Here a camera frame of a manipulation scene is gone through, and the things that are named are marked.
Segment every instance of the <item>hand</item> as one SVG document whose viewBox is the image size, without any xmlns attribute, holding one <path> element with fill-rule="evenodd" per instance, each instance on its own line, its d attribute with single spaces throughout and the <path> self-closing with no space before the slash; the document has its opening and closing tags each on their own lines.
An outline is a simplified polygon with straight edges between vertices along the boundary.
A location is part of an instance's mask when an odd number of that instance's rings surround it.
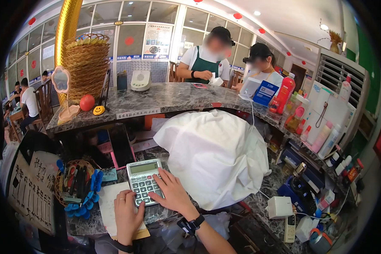
<svg viewBox="0 0 381 254">
<path fill-rule="evenodd" d="M 193 76 L 195 78 L 209 80 L 213 76 L 213 74 L 209 71 L 202 71 L 202 72 L 194 72 Z"/>
<path fill-rule="evenodd" d="M 155 174 L 152 177 L 163 191 L 165 198 L 153 192 L 148 193 L 148 195 L 163 207 L 179 212 L 187 221 L 198 218 L 199 212 L 189 199 L 188 193 L 182 187 L 179 178 L 162 168 L 158 168 L 158 173 L 162 180 Z"/>
<path fill-rule="evenodd" d="M 132 245 L 134 233 L 144 220 L 144 201 L 141 202 L 137 214 L 134 212 L 134 196 L 132 190 L 122 190 L 115 199 L 115 216 L 117 225 L 117 241 L 123 245 Z"/>
</svg>

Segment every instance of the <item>pink bottle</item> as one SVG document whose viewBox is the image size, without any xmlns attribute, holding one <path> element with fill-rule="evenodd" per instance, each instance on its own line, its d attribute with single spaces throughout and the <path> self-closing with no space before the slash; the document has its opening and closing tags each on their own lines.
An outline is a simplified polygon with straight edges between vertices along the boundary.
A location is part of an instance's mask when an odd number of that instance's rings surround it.
<svg viewBox="0 0 381 254">
<path fill-rule="evenodd" d="M 320 148 L 322 147 L 323 143 L 325 143 L 332 129 L 333 123 L 331 121 L 327 121 L 326 125 L 323 127 L 322 131 L 319 133 L 315 142 L 312 145 L 313 152 L 319 152 Z"/>
</svg>

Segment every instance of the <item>white bottle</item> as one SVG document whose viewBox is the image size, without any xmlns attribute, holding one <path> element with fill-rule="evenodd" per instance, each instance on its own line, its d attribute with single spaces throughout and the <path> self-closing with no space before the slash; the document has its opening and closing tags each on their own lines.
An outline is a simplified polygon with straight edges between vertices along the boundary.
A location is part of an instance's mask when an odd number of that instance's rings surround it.
<svg viewBox="0 0 381 254">
<path fill-rule="evenodd" d="M 341 129 L 340 125 L 336 124 L 335 128 L 331 131 L 329 137 L 327 138 L 327 140 L 325 141 L 325 143 L 323 144 L 322 148 L 320 149 L 318 153 L 320 159 L 323 160 L 325 156 L 327 155 L 327 153 L 330 151 L 330 149 L 334 146 L 337 140 L 337 137 L 340 134 L 340 129 Z"/>
<path fill-rule="evenodd" d="M 339 99 L 344 101 L 346 104 L 349 103 L 350 94 L 351 94 L 351 74 L 347 74 L 346 81 L 342 82 L 342 86 L 340 88 Z"/>
</svg>

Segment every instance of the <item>white shirt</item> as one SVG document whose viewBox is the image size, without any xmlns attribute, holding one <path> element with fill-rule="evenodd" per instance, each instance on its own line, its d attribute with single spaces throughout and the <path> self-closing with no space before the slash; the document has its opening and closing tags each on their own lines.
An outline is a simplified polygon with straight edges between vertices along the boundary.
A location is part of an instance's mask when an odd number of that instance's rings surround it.
<svg viewBox="0 0 381 254">
<path fill-rule="evenodd" d="M 196 46 L 188 48 L 188 50 L 184 53 L 184 55 L 181 58 L 181 62 L 183 62 L 186 65 L 189 65 L 188 70 L 191 70 L 193 67 L 193 64 L 195 63 L 197 58 L 197 48 Z M 211 54 L 207 50 L 203 50 L 202 46 L 199 46 L 199 58 L 202 58 L 203 60 L 216 63 L 217 62 L 217 56 Z M 224 59 L 220 61 L 218 65 L 218 77 L 220 77 L 222 80 L 230 80 L 230 64 L 227 59 Z"/>
<path fill-rule="evenodd" d="M 284 79 L 284 77 L 282 77 L 281 74 L 279 74 L 278 72 L 273 72 L 271 74 L 263 73 L 263 72 L 260 72 L 258 74 L 257 73 L 258 73 L 257 71 L 250 71 L 249 74 L 247 74 L 247 76 L 245 77 L 244 81 L 246 81 L 247 78 L 252 77 L 254 79 L 258 79 L 261 81 L 265 80 L 270 84 L 274 84 L 277 87 L 281 87 L 282 80 Z"/>
<path fill-rule="evenodd" d="M 21 96 L 21 103 L 27 105 L 28 114 L 30 117 L 38 115 L 37 99 L 34 94 L 35 89 L 33 87 L 27 88 Z"/>
</svg>

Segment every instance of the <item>woven basket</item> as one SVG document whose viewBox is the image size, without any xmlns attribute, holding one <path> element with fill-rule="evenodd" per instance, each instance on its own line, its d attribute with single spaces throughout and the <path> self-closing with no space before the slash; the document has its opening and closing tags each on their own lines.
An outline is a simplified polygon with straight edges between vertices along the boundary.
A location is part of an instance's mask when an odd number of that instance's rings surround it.
<svg viewBox="0 0 381 254">
<path fill-rule="evenodd" d="M 102 34 L 79 35 L 65 41 L 65 65 L 71 74 L 69 99 L 79 103 L 85 94 L 100 97 L 104 77 L 109 68 L 110 44 Z"/>
</svg>

